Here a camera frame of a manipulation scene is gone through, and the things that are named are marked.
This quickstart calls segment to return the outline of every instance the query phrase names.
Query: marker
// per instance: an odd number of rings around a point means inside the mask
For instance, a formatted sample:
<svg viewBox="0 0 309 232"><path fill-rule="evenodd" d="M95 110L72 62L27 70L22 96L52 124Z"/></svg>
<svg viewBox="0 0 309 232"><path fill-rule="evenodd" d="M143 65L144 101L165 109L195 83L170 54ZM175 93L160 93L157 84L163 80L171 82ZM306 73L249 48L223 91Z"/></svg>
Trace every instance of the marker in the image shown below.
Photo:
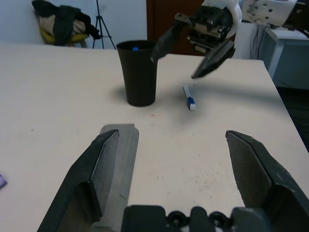
<svg viewBox="0 0 309 232"><path fill-rule="evenodd" d="M191 93L189 91L188 86L184 85L183 89L184 89L185 95L187 96L187 103L188 103L189 110L195 111L197 106L195 105L195 102L193 98L191 97Z"/></svg>

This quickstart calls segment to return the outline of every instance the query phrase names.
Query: floor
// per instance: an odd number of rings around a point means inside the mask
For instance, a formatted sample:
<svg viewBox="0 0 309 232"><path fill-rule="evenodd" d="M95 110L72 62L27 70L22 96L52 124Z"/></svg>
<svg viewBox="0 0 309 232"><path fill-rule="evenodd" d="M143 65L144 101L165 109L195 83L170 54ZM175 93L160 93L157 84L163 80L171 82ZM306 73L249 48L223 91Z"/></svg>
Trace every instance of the floor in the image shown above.
<svg viewBox="0 0 309 232"><path fill-rule="evenodd" d="M277 90L309 152L309 90L285 87Z"/></svg>

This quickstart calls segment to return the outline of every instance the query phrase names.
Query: white wall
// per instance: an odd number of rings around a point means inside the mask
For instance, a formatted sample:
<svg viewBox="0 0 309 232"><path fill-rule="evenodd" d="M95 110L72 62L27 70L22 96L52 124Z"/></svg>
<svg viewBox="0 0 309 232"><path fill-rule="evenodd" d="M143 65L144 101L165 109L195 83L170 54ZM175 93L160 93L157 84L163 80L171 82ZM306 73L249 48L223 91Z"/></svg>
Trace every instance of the white wall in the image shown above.
<svg viewBox="0 0 309 232"><path fill-rule="evenodd" d="M146 0L98 0L100 12L112 36L114 44L125 40L146 39ZM70 5L80 8L91 17L95 25L97 8L95 0L50 0L54 5ZM3 1L0 8L0 41L44 44L38 29L31 0ZM92 47L92 38L87 44ZM108 38L104 38L106 48L112 48ZM102 48L96 41L96 48Z"/></svg>
<svg viewBox="0 0 309 232"><path fill-rule="evenodd" d="M0 40L42 44L30 0L4 0L0 7Z"/></svg>
<svg viewBox="0 0 309 232"><path fill-rule="evenodd" d="M235 53L233 58L250 59L250 40L254 33L255 24L241 23L235 37Z"/></svg>

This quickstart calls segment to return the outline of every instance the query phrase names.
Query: tripod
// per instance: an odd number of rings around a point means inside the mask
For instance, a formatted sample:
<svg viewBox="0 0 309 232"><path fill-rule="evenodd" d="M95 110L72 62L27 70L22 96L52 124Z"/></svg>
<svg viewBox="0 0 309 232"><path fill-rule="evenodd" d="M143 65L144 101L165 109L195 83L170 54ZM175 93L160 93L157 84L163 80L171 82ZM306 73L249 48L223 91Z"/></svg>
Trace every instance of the tripod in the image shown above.
<svg viewBox="0 0 309 232"><path fill-rule="evenodd" d="M99 23L99 25L100 25L100 36L101 36L101 40L102 40L102 47L103 47L103 49L104 49L103 38L109 37L110 40L111 40L111 42L112 42L112 37L111 37L110 33L109 33L108 30L107 30L107 27L106 27L106 25L105 25L105 23L104 23L103 17L100 15L100 10L99 10L99 8L98 8L98 0L97 0L97 10L98 10L98 15L97 15L96 29L98 29L98 23ZM107 34L108 34L107 36L103 36L101 22L103 23L103 25L104 25L104 27L105 27L105 30L106 30L106 32L107 32ZM95 47L95 41L96 41L96 40L93 40L92 48Z"/></svg>

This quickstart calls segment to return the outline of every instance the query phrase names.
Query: purple object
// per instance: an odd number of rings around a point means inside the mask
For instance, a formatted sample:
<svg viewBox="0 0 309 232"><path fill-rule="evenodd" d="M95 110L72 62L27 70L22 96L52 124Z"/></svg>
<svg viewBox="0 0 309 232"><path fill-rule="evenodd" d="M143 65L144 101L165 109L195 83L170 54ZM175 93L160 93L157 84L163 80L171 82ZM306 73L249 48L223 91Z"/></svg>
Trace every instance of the purple object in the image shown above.
<svg viewBox="0 0 309 232"><path fill-rule="evenodd" d="M8 182L0 175L0 189L4 187Z"/></svg>

